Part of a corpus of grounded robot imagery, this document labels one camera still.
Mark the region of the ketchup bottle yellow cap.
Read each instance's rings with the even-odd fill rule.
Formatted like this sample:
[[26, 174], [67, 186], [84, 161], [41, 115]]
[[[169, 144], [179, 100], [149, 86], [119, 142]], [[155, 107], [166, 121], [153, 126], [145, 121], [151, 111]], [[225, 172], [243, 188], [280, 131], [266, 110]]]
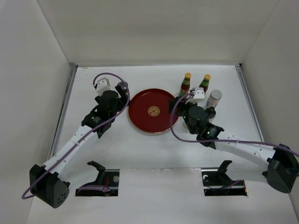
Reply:
[[201, 83], [199, 85], [199, 88], [202, 88], [204, 93], [206, 93], [208, 90], [210, 79], [211, 79], [211, 75], [205, 74], [203, 80], [201, 81]]
[[190, 80], [191, 80], [191, 73], [187, 72], [185, 73], [185, 77], [182, 81], [182, 84], [180, 86], [179, 96], [183, 96], [189, 92], [190, 89]]

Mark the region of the silver lid white beads jar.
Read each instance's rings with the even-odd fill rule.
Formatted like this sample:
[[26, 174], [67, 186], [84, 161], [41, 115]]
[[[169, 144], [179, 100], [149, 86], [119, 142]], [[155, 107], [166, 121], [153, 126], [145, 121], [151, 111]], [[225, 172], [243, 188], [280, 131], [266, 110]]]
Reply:
[[210, 107], [216, 108], [221, 98], [222, 98], [222, 92], [220, 90], [212, 90], [204, 106], [204, 109]]

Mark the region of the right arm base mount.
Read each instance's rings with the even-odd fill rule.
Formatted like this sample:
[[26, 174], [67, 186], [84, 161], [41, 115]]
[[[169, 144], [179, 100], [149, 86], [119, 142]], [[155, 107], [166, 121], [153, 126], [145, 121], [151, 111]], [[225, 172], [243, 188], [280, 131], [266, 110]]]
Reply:
[[202, 168], [201, 175], [205, 196], [247, 196], [244, 180], [231, 180], [226, 174], [230, 160], [218, 168]]

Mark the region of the red round tray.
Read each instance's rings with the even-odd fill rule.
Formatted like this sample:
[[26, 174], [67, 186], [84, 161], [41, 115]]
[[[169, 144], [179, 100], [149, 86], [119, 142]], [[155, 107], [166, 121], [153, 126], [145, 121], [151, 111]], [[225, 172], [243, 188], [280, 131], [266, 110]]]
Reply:
[[178, 116], [171, 120], [169, 100], [175, 97], [157, 88], [143, 90], [130, 101], [128, 116], [133, 125], [147, 133], [163, 133], [177, 123]]

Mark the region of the right ketchup bottle yellow cap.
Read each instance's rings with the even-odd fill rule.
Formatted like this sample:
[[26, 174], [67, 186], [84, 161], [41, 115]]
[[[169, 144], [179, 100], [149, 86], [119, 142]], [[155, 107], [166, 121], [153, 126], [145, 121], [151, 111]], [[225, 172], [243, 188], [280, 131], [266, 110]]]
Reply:
[[204, 93], [206, 93], [208, 90], [210, 79], [211, 79], [211, 75], [205, 74], [203, 80], [201, 81], [201, 83], [199, 85], [199, 88], [202, 88]]

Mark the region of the left ketchup bottle yellow cap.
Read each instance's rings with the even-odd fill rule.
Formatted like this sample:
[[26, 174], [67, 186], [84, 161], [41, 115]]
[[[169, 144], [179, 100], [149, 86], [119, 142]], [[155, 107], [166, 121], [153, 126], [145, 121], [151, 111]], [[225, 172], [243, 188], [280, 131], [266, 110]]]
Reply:
[[182, 81], [182, 84], [180, 86], [179, 96], [183, 96], [189, 92], [190, 89], [190, 80], [191, 80], [191, 73], [187, 72], [185, 73], [185, 77]]

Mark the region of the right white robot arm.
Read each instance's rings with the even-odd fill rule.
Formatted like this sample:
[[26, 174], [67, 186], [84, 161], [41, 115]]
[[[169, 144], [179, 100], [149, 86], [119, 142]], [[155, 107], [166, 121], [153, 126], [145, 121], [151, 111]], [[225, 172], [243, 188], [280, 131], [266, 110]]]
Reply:
[[182, 117], [190, 134], [195, 134], [194, 143], [214, 150], [224, 151], [248, 161], [240, 164], [224, 161], [218, 168], [217, 180], [229, 184], [233, 178], [264, 182], [275, 190], [289, 194], [299, 176], [299, 154], [288, 146], [243, 140], [209, 121], [208, 113], [196, 103], [184, 97], [169, 100], [171, 116]]

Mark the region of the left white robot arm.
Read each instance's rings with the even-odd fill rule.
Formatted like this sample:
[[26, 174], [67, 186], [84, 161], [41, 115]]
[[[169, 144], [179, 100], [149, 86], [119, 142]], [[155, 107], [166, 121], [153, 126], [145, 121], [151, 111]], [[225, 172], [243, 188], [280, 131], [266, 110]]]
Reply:
[[63, 148], [43, 165], [35, 164], [29, 171], [30, 193], [54, 209], [65, 202], [70, 192], [67, 164], [79, 150], [87, 149], [99, 140], [115, 118], [126, 109], [130, 103], [128, 85], [120, 82], [114, 91], [106, 90], [95, 100], [98, 104], [84, 117]]

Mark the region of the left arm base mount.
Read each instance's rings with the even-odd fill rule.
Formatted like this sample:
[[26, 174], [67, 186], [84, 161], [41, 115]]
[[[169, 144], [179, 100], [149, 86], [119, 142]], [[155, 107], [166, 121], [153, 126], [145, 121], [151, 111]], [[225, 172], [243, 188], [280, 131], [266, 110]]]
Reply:
[[90, 161], [87, 165], [96, 168], [98, 171], [94, 181], [88, 182], [76, 189], [75, 196], [81, 197], [110, 197], [118, 196], [120, 170], [106, 169], [95, 161]]

